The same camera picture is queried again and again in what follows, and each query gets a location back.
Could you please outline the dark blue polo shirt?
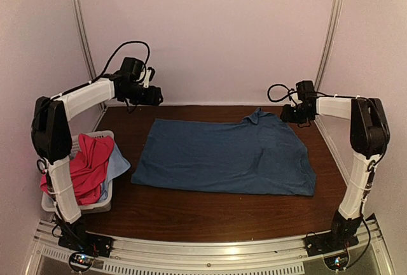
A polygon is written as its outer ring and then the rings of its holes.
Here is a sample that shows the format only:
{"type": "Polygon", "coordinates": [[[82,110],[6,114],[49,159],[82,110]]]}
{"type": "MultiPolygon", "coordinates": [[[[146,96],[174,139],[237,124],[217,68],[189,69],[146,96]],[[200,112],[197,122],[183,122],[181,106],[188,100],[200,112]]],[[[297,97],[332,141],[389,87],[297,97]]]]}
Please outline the dark blue polo shirt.
{"type": "Polygon", "coordinates": [[[315,194],[308,150],[260,108],[239,123],[157,119],[131,177],[136,185],[254,195],[315,194]]]}

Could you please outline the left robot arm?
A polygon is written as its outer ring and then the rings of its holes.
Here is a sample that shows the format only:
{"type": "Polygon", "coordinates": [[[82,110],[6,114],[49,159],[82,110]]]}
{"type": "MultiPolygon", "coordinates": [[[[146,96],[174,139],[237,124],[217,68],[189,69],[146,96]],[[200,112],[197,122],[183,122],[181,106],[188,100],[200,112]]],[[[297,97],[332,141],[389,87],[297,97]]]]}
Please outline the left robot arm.
{"type": "Polygon", "coordinates": [[[162,90],[149,83],[155,69],[146,62],[126,57],[113,74],[103,71],[98,77],[53,97],[36,100],[31,124],[31,140],[39,157],[38,168],[44,174],[48,195],[55,206],[62,235],[78,252],[87,251],[91,237],[78,224],[81,210],[74,194],[69,155],[72,136],[69,122],[89,108],[117,99],[134,106],[158,106],[162,90]]]}

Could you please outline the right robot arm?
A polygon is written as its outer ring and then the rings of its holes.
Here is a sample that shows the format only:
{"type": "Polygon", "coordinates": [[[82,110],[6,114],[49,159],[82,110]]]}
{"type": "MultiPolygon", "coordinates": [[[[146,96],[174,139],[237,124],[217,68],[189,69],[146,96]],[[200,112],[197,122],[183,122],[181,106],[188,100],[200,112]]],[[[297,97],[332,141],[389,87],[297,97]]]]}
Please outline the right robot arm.
{"type": "Polygon", "coordinates": [[[335,212],[331,232],[326,236],[330,250],[340,250],[350,241],[362,223],[363,211],[390,141],[390,130],[379,98],[328,95],[318,92],[310,80],[287,89],[289,104],[283,107],[283,122],[309,124],[317,116],[348,120],[353,150],[352,172],[347,190],[335,212]]]}

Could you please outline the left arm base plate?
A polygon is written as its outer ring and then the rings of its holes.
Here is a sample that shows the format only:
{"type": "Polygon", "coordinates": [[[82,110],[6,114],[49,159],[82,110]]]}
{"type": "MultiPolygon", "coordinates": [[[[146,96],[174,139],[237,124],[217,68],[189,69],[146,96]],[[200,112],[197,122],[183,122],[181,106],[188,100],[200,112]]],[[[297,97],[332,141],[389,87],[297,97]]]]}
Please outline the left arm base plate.
{"type": "Polygon", "coordinates": [[[59,238],[58,245],[73,251],[85,253],[93,257],[109,258],[113,247],[113,238],[98,234],[87,233],[86,245],[80,245],[77,241],[72,241],[66,236],[59,238]]]}

